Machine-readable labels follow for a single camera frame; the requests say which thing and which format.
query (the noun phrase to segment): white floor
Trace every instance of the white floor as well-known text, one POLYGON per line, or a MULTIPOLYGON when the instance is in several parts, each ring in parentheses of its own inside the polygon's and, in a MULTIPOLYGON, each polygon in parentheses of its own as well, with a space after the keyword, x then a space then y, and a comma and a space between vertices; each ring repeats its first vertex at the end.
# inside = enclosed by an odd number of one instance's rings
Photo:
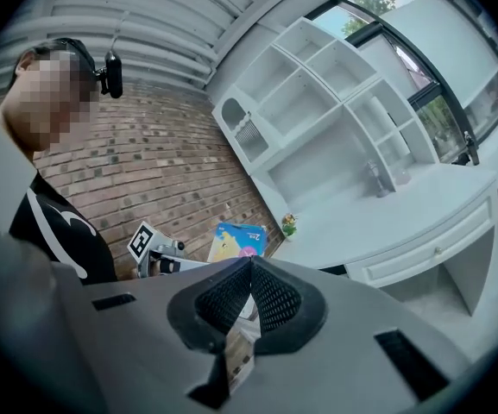
POLYGON ((442 331, 476 361, 498 347, 498 224, 489 276, 473 317, 442 266, 382 290, 442 331))

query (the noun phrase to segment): window frame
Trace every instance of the window frame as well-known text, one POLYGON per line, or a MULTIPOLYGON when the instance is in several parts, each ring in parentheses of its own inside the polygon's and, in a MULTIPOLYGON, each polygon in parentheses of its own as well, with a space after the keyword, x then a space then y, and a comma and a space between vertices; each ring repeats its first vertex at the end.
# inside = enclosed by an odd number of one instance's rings
MULTIPOLYGON (((496 58, 498 59, 498 47, 495 44, 495 41, 489 36, 487 36, 487 34, 484 32, 484 30, 478 24, 478 22, 475 21, 463 8, 461 8, 455 2, 455 0, 445 0, 445 1, 448 2, 452 7, 454 7, 460 14, 462 14, 462 16, 468 22, 471 23, 471 26, 473 26, 479 32, 479 34, 487 42, 488 46, 494 52, 496 58)), ((479 13, 484 10, 476 0, 464 0, 464 1, 473 10, 478 11, 479 13)), ((305 16, 305 18, 313 20, 314 18, 321 16, 327 10, 335 6, 343 7, 341 5, 343 6, 348 5, 353 9, 355 9, 356 11, 362 12, 363 14, 369 16, 372 20, 374 20, 370 24, 356 31, 355 33, 349 35, 345 39, 347 42, 349 42, 355 47, 359 47, 366 41, 369 41, 372 38, 374 38, 375 36, 383 34, 388 38, 389 37, 392 38, 395 43, 400 44, 402 48, 405 49, 405 52, 409 53, 412 56, 412 59, 415 60, 415 62, 419 65, 419 67, 432 77, 432 79, 434 80, 433 83, 430 83, 428 86, 421 89, 420 91, 418 91, 408 99, 408 102, 410 102, 410 104, 414 108, 416 107, 417 104, 423 105, 424 102, 423 97, 431 97, 432 93, 436 93, 437 94, 436 96, 442 95, 444 97, 445 102, 448 104, 448 107, 450 108, 452 115, 456 120, 456 124, 459 127, 459 131, 462 137, 463 137, 463 132, 465 131, 469 132, 471 137, 477 143, 478 147, 495 130, 495 128, 498 126, 498 119, 496 119, 479 137, 477 137, 475 131, 471 127, 470 120, 467 117, 467 114, 465 113, 462 105, 460 104, 459 100, 456 98, 456 95, 454 94, 448 83, 444 80, 443 76, 440 74, 438 69, 433 65, 433 63, 429 59, 426 58, 426 56, 420 50, 418 50, 418 48, 414 44, 412 44, 412 42, 410 42, 410 40, 408 40, 401 32, 399 32, 389 23, 381 19, 380 16, 376 16, 371 11, 359 6, 356 3, 352 3, 349 0, 328 0, 327 2, 319 5, 313 11, 309 12, 305 16)))

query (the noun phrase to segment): desk drawer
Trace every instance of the desk drawer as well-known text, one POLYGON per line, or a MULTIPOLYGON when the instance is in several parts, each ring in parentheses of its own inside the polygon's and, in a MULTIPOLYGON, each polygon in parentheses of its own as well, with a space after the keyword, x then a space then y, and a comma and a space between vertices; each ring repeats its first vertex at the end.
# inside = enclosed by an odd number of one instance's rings
POLYGON ((346 264, 353 280, 385 286, 435 267, 459 253, 495 225, 497 192, 462 210, 444 229, 434 229, 398 248, 346 264))

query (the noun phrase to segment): black t-shirt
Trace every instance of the black t-shirt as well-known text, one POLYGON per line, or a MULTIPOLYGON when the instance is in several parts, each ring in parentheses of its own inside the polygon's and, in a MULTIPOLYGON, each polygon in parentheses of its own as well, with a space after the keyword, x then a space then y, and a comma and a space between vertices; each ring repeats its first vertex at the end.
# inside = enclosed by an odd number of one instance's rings
POLYGON ((9 233, 32 242, 51 260, 74 267, 85 285, 117 280, 103 237, 39 173, 24 195, 9 233))

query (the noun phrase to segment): brick wall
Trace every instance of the brick wall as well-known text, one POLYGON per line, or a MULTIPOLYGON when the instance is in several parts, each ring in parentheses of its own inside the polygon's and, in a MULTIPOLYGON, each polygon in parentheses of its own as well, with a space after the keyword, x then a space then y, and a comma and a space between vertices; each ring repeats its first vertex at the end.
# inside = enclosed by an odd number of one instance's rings
POLYGON ((77 145, 35 156, 41 175, 96 227, 119 278, 134 261, 126 248, 140 222, 186 243, 206 260, 220 221, 265 225, 267 254, 282 235, 200 96, 124 83, 101 97, 98 120, 77 145))

